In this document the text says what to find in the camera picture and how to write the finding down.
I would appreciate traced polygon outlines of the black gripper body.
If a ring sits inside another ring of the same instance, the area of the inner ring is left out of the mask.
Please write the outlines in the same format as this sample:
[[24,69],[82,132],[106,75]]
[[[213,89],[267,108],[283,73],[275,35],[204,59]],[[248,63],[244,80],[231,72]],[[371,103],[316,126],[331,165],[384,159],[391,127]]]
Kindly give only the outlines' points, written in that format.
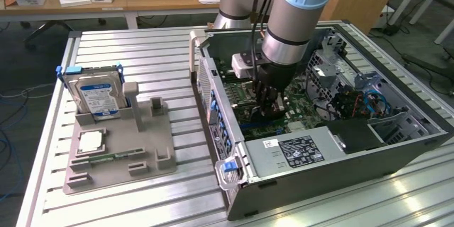
[[296,64],[280,65],[276,63],[267,63],[257,68],[257,82],[273,89],[285,89],[293,74],[296,72]]

